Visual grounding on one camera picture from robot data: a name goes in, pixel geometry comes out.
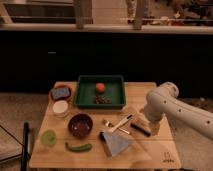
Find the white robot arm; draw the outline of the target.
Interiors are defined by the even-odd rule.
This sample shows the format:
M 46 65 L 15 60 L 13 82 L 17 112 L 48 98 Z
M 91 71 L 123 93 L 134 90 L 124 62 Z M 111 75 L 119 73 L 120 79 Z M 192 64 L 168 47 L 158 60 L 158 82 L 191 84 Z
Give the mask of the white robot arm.
M 165 82 L 146 95 L 143 113 L 150 122 L 159 122 L 163 114 L 171 115 L 203 136 L 213 140 L 213 113 L 191 106 L 177 99 L 178 87 Z

